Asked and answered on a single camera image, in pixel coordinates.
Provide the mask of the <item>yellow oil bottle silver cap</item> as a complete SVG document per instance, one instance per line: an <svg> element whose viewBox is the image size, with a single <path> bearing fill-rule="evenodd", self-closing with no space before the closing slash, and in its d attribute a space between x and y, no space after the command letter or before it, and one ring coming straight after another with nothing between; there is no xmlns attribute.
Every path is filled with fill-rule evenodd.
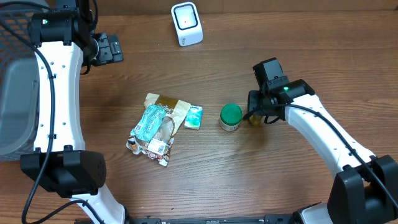
<svg viewBox="0 0 398 224"><path fill-rule="evenodd" d="M249 117L249 123L252 125L252 126L260 126L261 125L261 122L262 122L262 118L263 118L263 116L261 116L261 115L258 115L258 114L254 114L254 115L252 115L252 116L250 116Z"/></svg>

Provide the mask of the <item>green lid white jar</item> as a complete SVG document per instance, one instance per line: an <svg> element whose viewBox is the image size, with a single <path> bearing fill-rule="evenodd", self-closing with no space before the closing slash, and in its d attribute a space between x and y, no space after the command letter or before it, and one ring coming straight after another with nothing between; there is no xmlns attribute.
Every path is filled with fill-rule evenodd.
<svg viewBox="0 0 398 224"><path fill-rule="evenodd" d="M225 131L238 129L243 118L242 109L237 104L227 104L221 109L219 124Z"/></svg>

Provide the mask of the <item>teal Kleenex tissue pack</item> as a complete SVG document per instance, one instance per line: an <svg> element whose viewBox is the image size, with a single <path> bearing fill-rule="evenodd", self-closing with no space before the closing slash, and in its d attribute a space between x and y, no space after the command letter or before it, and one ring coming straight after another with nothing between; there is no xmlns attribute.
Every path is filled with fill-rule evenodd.
<svg viewBox="0 0 398 224"><path fill-rule="evenodd" d="M199 130L202 116L203 108L201 106L191 105L185 117L184 128Z"/></svg>

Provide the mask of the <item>teal wet wipes pack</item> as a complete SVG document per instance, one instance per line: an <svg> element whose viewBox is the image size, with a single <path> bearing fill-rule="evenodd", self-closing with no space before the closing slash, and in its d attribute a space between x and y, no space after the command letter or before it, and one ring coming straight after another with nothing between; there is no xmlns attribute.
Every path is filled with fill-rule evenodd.
<svg viewBox="0 0 398 224"><path fill-rule="evenodd" d="M131 130L130 135L142 141L150 141L165 118L166 112L157 105L149 105L144 111L141 120Z"/></svg>

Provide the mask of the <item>brown Pantree snack bag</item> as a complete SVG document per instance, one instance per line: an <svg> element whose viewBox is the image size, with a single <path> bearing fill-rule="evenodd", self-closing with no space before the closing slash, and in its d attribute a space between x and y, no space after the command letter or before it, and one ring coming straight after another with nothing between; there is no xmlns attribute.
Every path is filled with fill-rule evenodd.
<svg viewBox="0 0 398 224"><path fill-rule="evenodd" d="M170 160L175 135L185 120L191 104L176 98L149 93L144 102L145 110L149 105L160 106L166 112L160 128L150 141L142 141L130 135L126 147L133 154L143 154L166 167Z"/></svg>

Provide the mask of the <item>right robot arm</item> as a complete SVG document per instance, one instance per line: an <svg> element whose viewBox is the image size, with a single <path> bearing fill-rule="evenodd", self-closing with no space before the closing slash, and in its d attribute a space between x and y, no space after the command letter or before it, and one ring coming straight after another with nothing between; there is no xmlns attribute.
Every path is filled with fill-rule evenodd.
<svg viewBox="0 0 398 224"><path fill-rule="evenodd" d="M304 80L289 81L276 58L253 66L259 85L248 95L244 119L286 121L322 158L333 186L328 201L301 208L283 223L388 223L397 219L397 162L378 157L327 112Z"/></svg>

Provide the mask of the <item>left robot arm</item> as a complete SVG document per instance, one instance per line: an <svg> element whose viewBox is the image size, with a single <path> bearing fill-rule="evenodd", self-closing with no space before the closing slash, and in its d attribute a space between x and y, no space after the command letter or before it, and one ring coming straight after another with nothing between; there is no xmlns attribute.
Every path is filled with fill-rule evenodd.
<svg viewBox="0 0 398 224"><path fill-rule="evenodd" d="M101 153L87 151L80 124L80 75L121 62L115 35L97 33L95 1L58 1L28 25L39 68L39 127L33 151L20 158L23 173L79 205L92 223L127 223L129 214L106 186Z"/></svg>

